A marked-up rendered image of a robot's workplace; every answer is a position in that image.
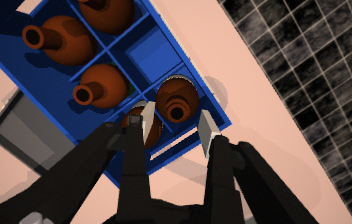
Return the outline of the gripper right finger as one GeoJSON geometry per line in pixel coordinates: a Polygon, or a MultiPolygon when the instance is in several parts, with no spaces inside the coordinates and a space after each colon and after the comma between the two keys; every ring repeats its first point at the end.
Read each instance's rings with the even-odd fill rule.
{"type": "Polygon", "coordinates": [[[210,206],[208,224],[245,224],[234,177],[257,224],[319,224],[255,147],[230,143],[208,110],[201,111],[197,130],[209,159],[203,201],[210,206]]]}

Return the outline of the grey square tray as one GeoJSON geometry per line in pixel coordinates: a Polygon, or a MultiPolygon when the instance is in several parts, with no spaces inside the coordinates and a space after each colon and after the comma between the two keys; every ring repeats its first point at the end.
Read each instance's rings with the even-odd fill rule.
{"type": "Polygon", "coordinates": [[[19,88],[0,112],[0,146],[39,176],[75,147],[19,88]]]}

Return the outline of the blue divided crate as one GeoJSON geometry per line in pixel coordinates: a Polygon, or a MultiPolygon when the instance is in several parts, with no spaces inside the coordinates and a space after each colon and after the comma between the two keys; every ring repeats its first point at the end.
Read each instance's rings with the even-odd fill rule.
{"type": "Polygon", "coordinates": [[[0,69],[75,146],[104,122],[115,122],[120,128],[127,112],[142,99],[147,103],[155,102],[163,81],[174,74],[184,75],[192,81],[199,95],[199,106],[190,119],[173,123],[160,115],[155,103],[154,112],[164,124],[156,144],[145,149],[146,164],[173,153],[194,137],[198,130],[150,160],[153,154],[187,132],[195,127],[198,129],[202,110],[208,110],[210,115],[213,113],[217,100],[149,0],[135,0],[142,15],[145,15],[118,38],[90,26],[77,0],[42,0],[30,14],[16,11],[24,1],[0,0],[0,69]],[[162,34],[142,1],[167,37],[162,34]],[[61,65],[43,50],[32,49],[25,44],[22,32],[26,26],[39,27],[49,18],[59,15],[81,20],[104,48],[86,66],[61,65]],[[117,64],[136,88],[134,93],[119,105],[108,109],[77,103],[73,98],[73,89],[80,85],[87,68],[111,62],[117,64]]]}

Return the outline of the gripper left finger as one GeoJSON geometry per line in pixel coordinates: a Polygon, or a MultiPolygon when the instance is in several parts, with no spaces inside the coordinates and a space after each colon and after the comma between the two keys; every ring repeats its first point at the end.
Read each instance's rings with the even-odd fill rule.
{"type": "Polygon", "coordinates": [[[144,148],[154,110],[149,101],[141,114],[128,115],[127,127],[102,123],[26,190],[2,202],[0,224],[70,224],[117,150],[124,157],[115,224],[155,224],[144,148]]]}

